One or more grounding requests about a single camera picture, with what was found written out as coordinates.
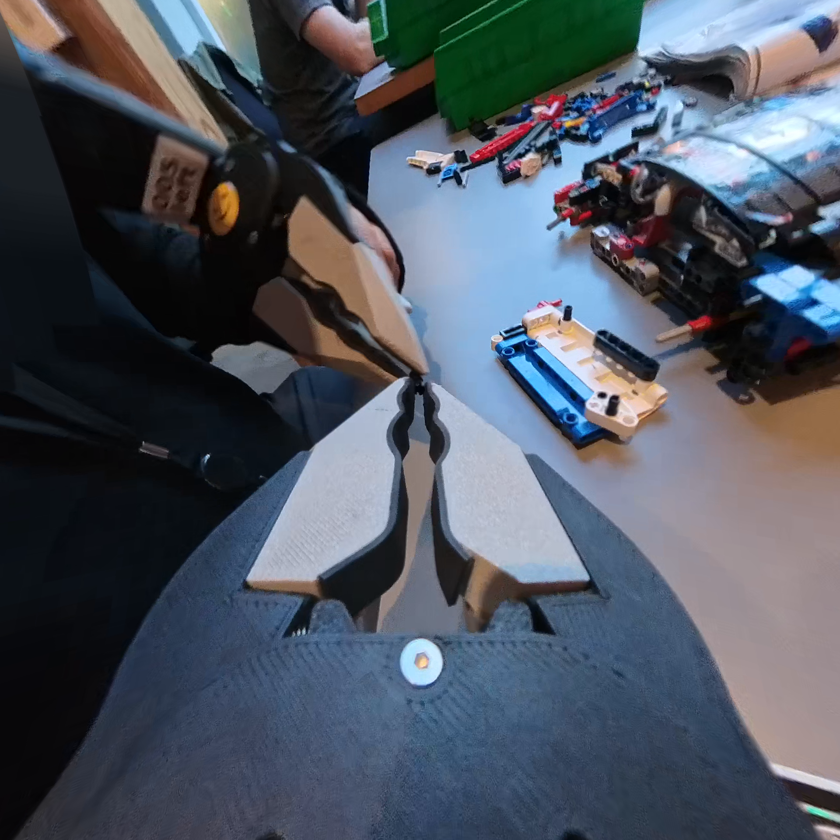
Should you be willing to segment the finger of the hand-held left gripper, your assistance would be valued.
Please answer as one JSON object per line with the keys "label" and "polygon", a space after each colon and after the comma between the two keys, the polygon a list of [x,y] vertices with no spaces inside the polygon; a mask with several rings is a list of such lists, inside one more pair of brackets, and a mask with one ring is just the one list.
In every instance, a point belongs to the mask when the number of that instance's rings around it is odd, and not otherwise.
{"label": "finger of the hand-held left gripper", "polygon": [[308,197],[287,224],[288,255],[307,297],[344,343],[382,371],[424,377],[427,357],[382,259],[351,241]]}
{"label": "finger of the hand-held left gripper", "polygon": [[288,280],[271,280],[257,291],[253,323],[261,341],[284,344],[290,354],[311,364],[379,385],[408,376],[382,353],[358,350],[345,343],[335,329],[316,318],[307,300]]}

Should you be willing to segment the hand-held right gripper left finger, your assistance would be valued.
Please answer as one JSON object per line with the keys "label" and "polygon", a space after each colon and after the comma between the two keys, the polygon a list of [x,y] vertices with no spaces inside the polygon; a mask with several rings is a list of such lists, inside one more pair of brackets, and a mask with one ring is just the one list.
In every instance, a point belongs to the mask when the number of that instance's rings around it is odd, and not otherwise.
{"label": "hand-held right gripper left finger", "polygon": [[374,633],[382,596],[405,564],[414,382],[377,391],[354,379],[289,379],[271,401],[309,450],[246,590],[337,602],[360,631]]}

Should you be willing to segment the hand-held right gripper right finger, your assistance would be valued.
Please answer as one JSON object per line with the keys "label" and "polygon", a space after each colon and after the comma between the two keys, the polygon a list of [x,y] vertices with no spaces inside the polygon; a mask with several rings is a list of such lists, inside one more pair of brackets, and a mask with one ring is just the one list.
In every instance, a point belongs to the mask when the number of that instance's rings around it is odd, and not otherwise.
{"label": "hand-held right gripper right finger", "polygon": [[481,632],[505,602],[583,592],[591,576],[522,449],[442,386],[423,408],[434,463],[437,579],[465,627]]}

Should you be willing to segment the grey desk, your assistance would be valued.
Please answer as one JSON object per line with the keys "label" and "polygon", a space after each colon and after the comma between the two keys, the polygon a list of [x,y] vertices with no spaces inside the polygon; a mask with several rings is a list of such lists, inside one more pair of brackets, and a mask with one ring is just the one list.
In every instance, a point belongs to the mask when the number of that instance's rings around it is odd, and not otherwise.
{"label": "grey desk", "polygon": [[[679,315],[595,258],[587,233],[547,229],[554,190],[628,131],[567,145],[563,164],[532,180],[502,185],[485,165],[465,187],[437,186],[406,157],[476,143],[429,117],[374,150],[370,198],[402,248],[434,378],[635,541],[685,604],[772,762],[838,780],[838,369],[743,401],[701,344],[656,344]],[[491,334],[552,298],[661,360],[667,404],[630,444],[572,446],[491,351]]]}

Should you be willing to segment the person's left hand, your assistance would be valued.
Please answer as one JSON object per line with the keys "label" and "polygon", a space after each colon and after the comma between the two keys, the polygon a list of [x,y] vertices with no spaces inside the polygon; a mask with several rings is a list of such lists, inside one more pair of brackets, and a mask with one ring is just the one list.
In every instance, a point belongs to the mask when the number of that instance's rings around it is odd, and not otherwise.
{"label": "person's left hand", "polygon": [[348,215],[353,231],[357,234],[359,240],[368,245],[381,258],[391,275],[394,288],[401,292],[404,282],[402,263],[388,235],[357,207],[351,205],[348,209]]}

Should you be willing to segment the white blue brick assembly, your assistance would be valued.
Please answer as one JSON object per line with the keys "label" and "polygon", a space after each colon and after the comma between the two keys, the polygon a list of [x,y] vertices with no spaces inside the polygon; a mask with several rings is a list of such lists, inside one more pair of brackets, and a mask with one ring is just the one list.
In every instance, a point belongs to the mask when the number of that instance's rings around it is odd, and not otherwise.
{"label": "white blue brick assembly", "polygon": [[540,301],[490,339],[501,366],[577,447],[628,443],[669,399],[659,362],[607,329],[592,330],[561,299]]}

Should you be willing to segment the wooden-edged table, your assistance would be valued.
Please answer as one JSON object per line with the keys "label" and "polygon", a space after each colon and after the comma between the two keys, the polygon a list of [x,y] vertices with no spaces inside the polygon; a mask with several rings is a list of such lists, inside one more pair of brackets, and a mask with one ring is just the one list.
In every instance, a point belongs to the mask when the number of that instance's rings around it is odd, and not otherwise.
{"label": "wooden-edged table", "polygon": [[354,103],[362,117],[370,116],[409,97],[435,80],[435,56],[414,66],[396,70],[386,63],[373,68],[359,80]]}

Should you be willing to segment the wooden cabinet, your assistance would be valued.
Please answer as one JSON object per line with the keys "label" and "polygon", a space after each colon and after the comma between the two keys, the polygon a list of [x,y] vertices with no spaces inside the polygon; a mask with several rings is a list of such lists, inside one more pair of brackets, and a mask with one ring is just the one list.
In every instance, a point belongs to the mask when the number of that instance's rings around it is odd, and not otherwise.
{"label": "wooden cabinet", "polygon": [[60,58],[227,146],[224,132],[137,2],[46,5],[70,32],[70,40],[56,49]]}

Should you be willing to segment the small green plastic bin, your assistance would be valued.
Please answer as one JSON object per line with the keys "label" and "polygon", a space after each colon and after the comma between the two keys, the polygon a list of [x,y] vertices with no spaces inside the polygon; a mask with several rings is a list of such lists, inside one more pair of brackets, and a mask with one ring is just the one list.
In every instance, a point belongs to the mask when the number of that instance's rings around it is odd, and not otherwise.
{"label": "small green plastic bin", "polygon": [[374,52],[394,70],[430,57],[441,30],[487,1],[368,1],[367,18]]}

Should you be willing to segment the person's dark clothing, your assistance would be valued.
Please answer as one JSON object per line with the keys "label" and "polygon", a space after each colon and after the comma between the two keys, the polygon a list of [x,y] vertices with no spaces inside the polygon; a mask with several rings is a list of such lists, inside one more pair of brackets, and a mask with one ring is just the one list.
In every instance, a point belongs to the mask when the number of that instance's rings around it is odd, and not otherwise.
{"label": "person's dark clothing", "polygon": [[202,542],[351,406],[333,372],[258,394],[245,261],[82,201],[83,258],[2,267],[2,838],[52,792],[153,604]]}

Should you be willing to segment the pile of loose brick pieces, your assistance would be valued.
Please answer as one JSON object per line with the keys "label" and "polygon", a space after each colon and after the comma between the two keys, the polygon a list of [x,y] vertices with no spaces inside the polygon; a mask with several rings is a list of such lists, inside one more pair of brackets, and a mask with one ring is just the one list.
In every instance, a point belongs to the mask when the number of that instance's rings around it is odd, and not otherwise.
{"label": "pile of loose brick pieces", "polygon": [[467,130],[479,142],[476,150],[416,150],[406,164],[437,178],[438,186],[453,182],[462,187],[468,172],[493,164],[500,182],[507,185],[536,175],[547,163],[561,165],[564,143],[599,144],[617,126],[649,113],[654,117],[633,127],[632,137],[656,133],[665,120],[658,98],[673,83],[672,76],[650,66],[611,91],[593,87],[534,98],[493,122],[470,119]]}

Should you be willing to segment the large green plastic bin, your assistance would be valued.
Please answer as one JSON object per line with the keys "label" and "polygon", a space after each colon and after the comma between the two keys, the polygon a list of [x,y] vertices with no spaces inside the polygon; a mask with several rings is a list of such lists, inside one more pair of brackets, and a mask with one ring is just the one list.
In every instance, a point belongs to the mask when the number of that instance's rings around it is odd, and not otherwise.
{"label": "large green plastic bin", "polygon": [[643,1],[491,2],[442,31],[437,112],[455,130],[632,54]]}

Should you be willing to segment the black blue toy brick car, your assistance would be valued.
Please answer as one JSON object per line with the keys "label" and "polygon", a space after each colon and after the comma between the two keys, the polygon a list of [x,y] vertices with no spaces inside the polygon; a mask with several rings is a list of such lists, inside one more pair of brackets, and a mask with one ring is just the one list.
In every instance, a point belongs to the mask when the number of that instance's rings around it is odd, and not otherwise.
{"label": "black blue toy brick car", "polygon": [[685,316],[657,343],[698,339],[753,389],[838,373],[838,201],[838,86],[810,87],[587,162],[547,229],[588,231],[628,286]]}

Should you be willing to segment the instruction booklet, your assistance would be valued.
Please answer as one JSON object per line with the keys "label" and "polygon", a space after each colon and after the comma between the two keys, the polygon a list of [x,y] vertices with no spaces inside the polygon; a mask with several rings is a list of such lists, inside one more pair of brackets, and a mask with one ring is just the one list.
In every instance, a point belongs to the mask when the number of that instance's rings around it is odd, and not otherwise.
{"label": "instruction booklet", "polygon": [[762,96],[838,67],[839,2],[750,2],[641,57],[678,84],[719,77],[735,99]]}

